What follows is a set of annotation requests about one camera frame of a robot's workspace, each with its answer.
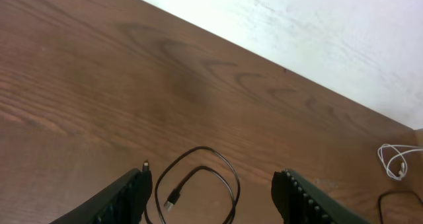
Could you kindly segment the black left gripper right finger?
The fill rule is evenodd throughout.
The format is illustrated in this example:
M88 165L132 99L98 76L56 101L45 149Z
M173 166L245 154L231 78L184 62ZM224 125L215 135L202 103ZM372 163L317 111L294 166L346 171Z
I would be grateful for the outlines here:
M285 224L368 224L292 169L274 173L271 196Z

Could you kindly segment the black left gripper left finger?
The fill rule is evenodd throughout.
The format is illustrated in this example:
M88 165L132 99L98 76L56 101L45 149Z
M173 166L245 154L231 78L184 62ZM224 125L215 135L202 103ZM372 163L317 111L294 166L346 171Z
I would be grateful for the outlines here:
M133 168L52 224L139 224L152 189L151 172Z

